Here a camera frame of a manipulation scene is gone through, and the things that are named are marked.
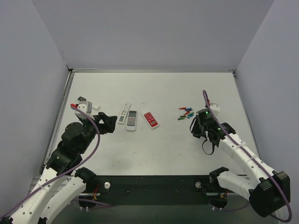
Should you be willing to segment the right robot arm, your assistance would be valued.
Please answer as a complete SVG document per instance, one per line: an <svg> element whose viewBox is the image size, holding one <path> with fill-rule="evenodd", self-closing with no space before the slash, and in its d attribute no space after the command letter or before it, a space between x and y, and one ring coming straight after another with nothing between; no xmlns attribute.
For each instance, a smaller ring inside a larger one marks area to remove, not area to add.
<svg viewBox="0 0 299 224"><path fill-rule="evenodd" d="M264 163L241 140L235 129L228 123L215 120L209 108L197 111L190 131L194 137L211 142L212 148L227 153L247 176L238 176L226 167L218 168L209 174L215 189L228 189L242 196L261 217L273 216L285 206L289 212L286 222L292 219L290 178L285 172L277 172Z"/></svg>

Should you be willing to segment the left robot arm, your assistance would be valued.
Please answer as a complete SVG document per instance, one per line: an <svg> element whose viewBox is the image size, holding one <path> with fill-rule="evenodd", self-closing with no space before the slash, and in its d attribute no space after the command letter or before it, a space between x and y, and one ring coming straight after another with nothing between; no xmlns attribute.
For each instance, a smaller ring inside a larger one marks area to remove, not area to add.
<svg viewBox="0 0 299 224"><path fill-rule="evenodd" d="M88 116L84 112L77 114L78 122L70 123L61 136L56 150L53 151L33 190L22 199L16 208L1 216L2 224L50 224L53 218L79 193L94 190L95 173L80 168L91 156L82 158L91 142L100 136L113 133L117 116L107 116L99 112ZM73 177L61 190L58 187L79 168L83 177Z"/></svg>

